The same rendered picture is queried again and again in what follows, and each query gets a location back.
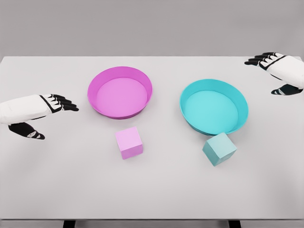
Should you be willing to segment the cyan round plate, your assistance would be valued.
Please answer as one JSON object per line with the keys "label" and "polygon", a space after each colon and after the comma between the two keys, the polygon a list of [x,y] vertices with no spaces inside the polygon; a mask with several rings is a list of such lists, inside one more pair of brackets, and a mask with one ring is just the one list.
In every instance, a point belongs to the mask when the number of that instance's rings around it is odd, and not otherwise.
{"label": "cyan round plate", "polygon": [[182,91],[179,104],[187,123],[205,135],[236,132],[249,115],[243,94],[231,84],[216,79],[189,84]]}

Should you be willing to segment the pink round plate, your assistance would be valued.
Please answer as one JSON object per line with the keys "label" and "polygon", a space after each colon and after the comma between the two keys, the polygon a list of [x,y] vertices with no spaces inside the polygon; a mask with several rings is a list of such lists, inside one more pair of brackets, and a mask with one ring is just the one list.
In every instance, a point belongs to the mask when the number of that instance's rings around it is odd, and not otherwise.
{"label": "pink round plate", "polygon": [[87,98],[98,113],[112,119],[127,119],[147,106],[152,93],[152,82],[144,72],[116,66],[94,77],[88,86]]}

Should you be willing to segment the cyan cube block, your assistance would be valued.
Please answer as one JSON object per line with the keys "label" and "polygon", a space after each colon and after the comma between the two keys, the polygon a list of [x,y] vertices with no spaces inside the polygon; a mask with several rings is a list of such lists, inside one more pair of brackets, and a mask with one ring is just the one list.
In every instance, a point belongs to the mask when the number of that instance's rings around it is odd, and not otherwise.
{"label": "cyan cube block", "polygon": [[220,133],[206,140],[202,150],[211,164],[217,166],[229,159],[237,147],[225,133]]}

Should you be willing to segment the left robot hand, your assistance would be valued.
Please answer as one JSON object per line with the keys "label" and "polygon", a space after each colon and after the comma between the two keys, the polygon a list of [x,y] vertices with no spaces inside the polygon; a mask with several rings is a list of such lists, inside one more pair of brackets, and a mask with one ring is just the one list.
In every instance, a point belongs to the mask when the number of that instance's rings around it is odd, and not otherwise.
{"label": "left robot hand", "polygon": [[29,95],[0,103],[0,124],[6,124],[11,132],[25,138],[44,140],[45,136],[27,121],[60,111],[78,110],[76,104],[61,95]]}

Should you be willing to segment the pink cube block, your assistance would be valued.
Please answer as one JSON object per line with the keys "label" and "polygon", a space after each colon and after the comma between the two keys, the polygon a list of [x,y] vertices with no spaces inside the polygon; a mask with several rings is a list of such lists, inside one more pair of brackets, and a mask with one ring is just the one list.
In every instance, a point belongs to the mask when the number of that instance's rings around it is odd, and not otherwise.
{"label": "pink cube block", "polygon": [[143,144],[136,126],[116,132],[115,137],[123,160],[143,153]]}

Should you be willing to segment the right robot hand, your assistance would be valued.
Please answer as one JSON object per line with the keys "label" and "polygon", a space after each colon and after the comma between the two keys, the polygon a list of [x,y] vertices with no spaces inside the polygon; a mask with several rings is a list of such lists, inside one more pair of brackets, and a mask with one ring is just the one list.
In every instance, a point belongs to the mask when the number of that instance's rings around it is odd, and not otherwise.
{"label": "right robot hand", "polygon": [[285,82],[285,85],[271,92],[273,95],[295,95],[304,91],[304,62],[295,57],[265,52],[248,59],[244,64],[257,66]]}

